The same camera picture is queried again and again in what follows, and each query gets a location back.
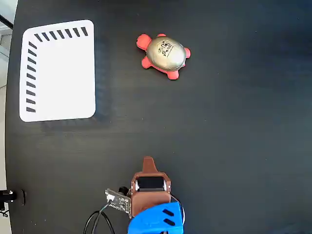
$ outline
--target white wall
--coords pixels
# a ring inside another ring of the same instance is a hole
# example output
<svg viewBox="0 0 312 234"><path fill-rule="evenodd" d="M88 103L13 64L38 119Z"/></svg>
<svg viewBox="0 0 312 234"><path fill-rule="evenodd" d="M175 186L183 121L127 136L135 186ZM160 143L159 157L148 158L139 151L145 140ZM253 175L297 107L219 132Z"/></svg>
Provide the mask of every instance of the white wall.
<svg viewBox="0 0 312 234"><path fill-rule="evenodd" d="M0 0L0 15L10 22L14 22L18 0Z"/></svg>
<svg viewBox="0 0 312 234"><path fill-rule="evenodd" d="M0 190L6 190L5 158L4 158L4 113L5 113L5 89L0 89ZM11 234L10 218L4 218L0 214L0 233Z"/></svg>
<svg viewBox="0 0 312 234"><path fill-rule="evenodd" d="M6 85L7 72L8 72L8 62L0 57L0 87Z"/></svg>

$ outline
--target black mount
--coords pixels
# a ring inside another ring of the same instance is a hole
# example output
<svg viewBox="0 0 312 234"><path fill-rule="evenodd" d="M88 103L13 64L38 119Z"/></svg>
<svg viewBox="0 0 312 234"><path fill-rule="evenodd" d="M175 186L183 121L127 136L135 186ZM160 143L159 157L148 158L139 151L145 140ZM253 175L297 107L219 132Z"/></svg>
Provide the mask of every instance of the black mount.
<svg viewBox="0 0 312 234"><path fill-rule="evenodd" d="M17 194L11 190L0 190L0 214L2 214L4 217L8 217L7 211L5 211L4 203L13 202L16 200Z"/></svg>

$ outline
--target wire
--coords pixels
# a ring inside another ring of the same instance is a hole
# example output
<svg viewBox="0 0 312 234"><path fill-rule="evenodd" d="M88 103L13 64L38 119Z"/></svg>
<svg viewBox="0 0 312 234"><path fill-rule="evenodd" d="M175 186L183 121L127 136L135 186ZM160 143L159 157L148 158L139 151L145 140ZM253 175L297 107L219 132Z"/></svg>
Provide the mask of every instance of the wire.
<svg viewBox="0 0 312 234"><path fill-rule="evenodd" d="M181 207L181 210L182 210L182 224L184 225L184 222L185 222L185 212L184 212L184 208L180 202L179 199L177 199L174 195L171 194L171 197L176 200L179 204L180 204L180 207Z"/></svg>
<svg viewBox="0 0 312 234"><path fill-rule="evenodd" d="M0 22L8 26L10 29L13 29L13 24L2 15L0 15Z"/></svg>
<svg viewBox="0 0 312 234"><path fill-rule="evenodd" d="M5 212L0 211L0 214L2 214L3 217L7 218L8 217L8 214L7 214L8 212L9 212L9 210L7 210Z"/></svg>
<svg viewBox="0 0 312 234"><path fill-rule="evenodd" d="M110 201L107 202L107 204L105 206L102 207L102 209L100 209L97 217L96 217L96 220L94 221L94 225L93 225L93 228L92 228L92 234L95 234L95 231L96 231L96 228L97 228L97 225L98 225L98 221L99 221L99 218L101 216L101 213L105 210L106 207L108 207L110 204Z"/></svg>
<svg viewBox="0 0 312 234"><path fill-rule="evenodd" d="M98 214L98 215L97 215L96 220L95 220L95 222L94 222L94 225L93 225L93 227L92 227L92 233L95 233L95 230L96 230L97 225L98 225L99 217L102 215L102 216L105 218L105 220L106 220L106 222L107 222L107 224L108 224L108 227L109 227L109 229L110 229L110 231L111 231L111 234L115 234L115 231L114 231L114 228L113 228L113 226L112 226L111 221L109 220L108 216L103 212L103 210L104 210L106 207L108 207L109 204L110 204L110 202L108 202L105 206L103 206L103 208L102 208L100 211L94 211L94 212L89 216L89 218L88 218L86 224L84 225L83 234L86 234L86 233L87 233L88 226L89 226L89 224L90 224L92 218L93 218L96 214Z"/></svg>

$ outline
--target blue robot part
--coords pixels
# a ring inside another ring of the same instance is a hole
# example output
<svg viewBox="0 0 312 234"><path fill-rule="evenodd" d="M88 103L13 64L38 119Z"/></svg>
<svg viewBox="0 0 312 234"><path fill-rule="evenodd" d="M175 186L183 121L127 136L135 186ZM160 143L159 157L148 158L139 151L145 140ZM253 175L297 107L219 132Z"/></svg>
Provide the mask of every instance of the blue robot part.
<svg viewBox="0 0 312 234"><path fill-rule="evenodd" d="M128 227L128 234L183 234L180 204L164 203L139 213Z"/></svg>

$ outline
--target black stripe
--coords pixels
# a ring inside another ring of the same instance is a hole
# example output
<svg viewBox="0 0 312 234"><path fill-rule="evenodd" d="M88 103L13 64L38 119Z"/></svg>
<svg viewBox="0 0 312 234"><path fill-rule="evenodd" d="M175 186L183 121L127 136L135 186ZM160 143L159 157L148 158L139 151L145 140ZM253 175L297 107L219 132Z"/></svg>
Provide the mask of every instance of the black stripe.
<svg viewBox="0 0 312 234"><path fill-rule="evenodd" d="M60 37L61 37L62 39L65 38L61 30L58 30L58 34L60 35Z"/></svg>
<svg viewBox="0 0 312 234"><path fill-rule="evenodd" d="M31 71L33 71L33 72L36 72L35 68L32 68L32 67L29 66L29 65L27 65L27 69L28 69L28 70L31 70Z"/></svg>
<svg viewBox="0 0 312 234"><path fill-rule="evenodd" d="M87 36L87 35L88 35L88 33L87 33L87 30L86 30L86 27L81 27L81 29L82 29L82 31L83 31L83 33L84 33L84 35L85 35L85 36Z"/></svg>
<svg viewBox="0 0 312 234"><path fill-rule="evenodd" d="M36 64L36 61L34 61L33 59L31 59L31 58L29 58L29 57L28 57L28 61L29 61L29 62L32 62L33 64Z"/></svg>
<svg viewBox="0 0 312 234"><path fill-rule="evenodd" d="M31 95L31 96L36 96L36 94L35 94L34 92L31 92L31 91L29 91L29 90L26 90L26 94L29 94L29 95Z"/></svg>
<svg viewBox="0 0 312 234"><path fill-rule="evenodd" d="M28 82L28 81L26 81L26 85L29 86L29 87L33 87L33 88L36 87L34 84L32 84L32 83L30 83L30 82Z"/></svg>
<svg viewBox="0 0 312 234"><path fill-rule="evenodd" d="M34 49L37 49L37 47L36 47L33 43L31 43L30 41L28 42L28 44L29 44L31 47L33 47Z"/></svg>
<svg viewBox="0 0 312 234"><path fill-rule="evenodd" d="M80 37L80 34L78 32L78 29L77 28L73 28L74 32L76 33L77 37Z"/></svg>
<svg viewBox="0 0 312 234"><path fill-rule="evenodd" d="M164 222L169 224L170 226L175 226L176 225L173 221L171 221L170 219L167 219L167 218L164 219Z"/></svg>
<svg viewBox="0 0 312 234"><path fill-rule="evenodd" d="M47 36L47 34L46 33L42 33L42 35L44 36L44 38L46 38L47 40L50 40L49 38L48 38L48 36Z"/></svg>
<svg viewBox="0 0 312 234"><path fill-rule="evenodd" d="M28 111L28 112L36 112L36 110L34 110L33 108L30 108L30 107L26 107L26 111Z"/></svg>
<svg viewBox="0 0 312 234"><path fill-rule="evenodd" d="M65 29L65 32L67 33L67 35L68 35L70 38L73 37L72 34L70 33L69 29Z"/></svg>
<svg viewBox="0 0 312 234"><path fill-rule="evenodd" d="M54 38L54 40L57 40L57 37L55 36L54 32L50 32L51 36Z"/></svg>
<svg viewBox="0 0 312 234"><path fill-rule="evenodd" d="M27 73L27 77L30 78L30 79L36 80L36 77L34 77L33 75L31 75L31 74L29 74L29 73Z"/></svg>
<svg viewBox="0 0 312 234"><path fill-rule="evenodd" d="M36 36L36 38L37 38L40 42L42 42L41 38L39 37L39 35L38 35L37 33L35 34L35 36Z"/></svg>
<svg viewBox="0 0 312 234"><path fill-rule="evenodd" d="M28 53L33 55L33 56L35 56L35 57L37 57L37 55L34 52L32 52L30 49L28 49Z"/></svg>
<svg viewBox="0 0 312 234"><path fill-rule="evenodd" d="M36 103L35 101L33 101L33 100L31 100L31 99L28 99L28 98L26 98L26 102L27 102L27 103L31 103L31 104L35 104L35 103Z"/></svg>
<svg viewBox="0 0 312 234"><path fill-rule="evenodd" d="M171 211L168 211L167 209L164 209L163 212L169 216L175 216L174 213L172 213Z"/></svg>

